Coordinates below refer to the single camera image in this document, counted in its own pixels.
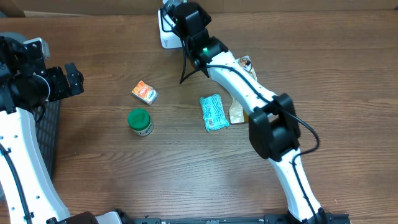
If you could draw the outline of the green lid jar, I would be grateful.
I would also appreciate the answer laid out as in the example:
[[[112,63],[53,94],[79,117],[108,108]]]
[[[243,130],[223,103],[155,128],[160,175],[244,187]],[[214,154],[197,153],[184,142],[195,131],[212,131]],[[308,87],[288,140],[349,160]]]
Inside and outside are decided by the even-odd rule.
[[[154,127],[150,114],[142,108],[132,110],[127,117],[127,122],[138,136],[149,135]]]

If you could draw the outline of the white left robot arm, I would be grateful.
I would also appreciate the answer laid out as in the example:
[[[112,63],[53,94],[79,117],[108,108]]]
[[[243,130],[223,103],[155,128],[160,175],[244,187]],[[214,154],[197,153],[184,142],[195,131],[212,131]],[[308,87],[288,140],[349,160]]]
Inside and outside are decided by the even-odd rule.
[[[12,223],[121,223],[117,211],[71,215],[41,155],[33,109],[83,93],[74,63],[47,68],[47,43],[1,36],[1,185]]]

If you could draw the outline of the beige brown snack bag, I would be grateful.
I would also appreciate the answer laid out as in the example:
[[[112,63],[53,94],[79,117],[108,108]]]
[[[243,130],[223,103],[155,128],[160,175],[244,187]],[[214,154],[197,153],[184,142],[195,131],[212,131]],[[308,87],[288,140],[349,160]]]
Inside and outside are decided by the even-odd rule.
[[[253,78],[257,81],[257,75],[253,68],[250,57],[244,56],[236,60],[237,63]],[[249,121],[248,114],[243,110],[242,105],[233,97],[232,103],[229,107],[229,119],[231,124],[243,124]]]

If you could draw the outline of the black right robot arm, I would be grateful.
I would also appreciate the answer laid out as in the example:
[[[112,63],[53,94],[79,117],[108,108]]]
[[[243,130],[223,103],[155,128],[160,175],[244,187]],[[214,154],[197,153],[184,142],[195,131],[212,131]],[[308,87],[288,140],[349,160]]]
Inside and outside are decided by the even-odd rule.
[[[276,95],[251,77],[222,41],[208,33],[210,15],[196,2],[166,1],[160,8],[180,39],[185,60],[196,72],[219,83],[249,116],[249,140],[254,150],[272,164],[288,203],[292,223],[326,223],[322,206],[314,196],[301,157],[318,149],[302,151],[300,126],[312,128],[295,113],[289,95]]]

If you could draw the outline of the orange white small box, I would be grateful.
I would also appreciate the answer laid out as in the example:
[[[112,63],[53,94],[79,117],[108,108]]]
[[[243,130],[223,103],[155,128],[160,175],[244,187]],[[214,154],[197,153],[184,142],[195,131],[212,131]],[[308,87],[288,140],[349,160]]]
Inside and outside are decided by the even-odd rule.
[[[147,105],[152,105],[158,97],[158,92],[142,80],[132,89],[132,94]]]

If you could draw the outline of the teal snack packet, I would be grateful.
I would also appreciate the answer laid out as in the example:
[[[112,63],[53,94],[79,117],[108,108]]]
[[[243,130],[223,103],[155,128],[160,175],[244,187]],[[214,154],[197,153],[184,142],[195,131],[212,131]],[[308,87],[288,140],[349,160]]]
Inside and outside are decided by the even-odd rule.
[[[214,94],[209,97],[201,97],[200,105],[203,113],[203,120],[205,129],[216,131],[229,126],[229,121],[226,119],[221,96]]]

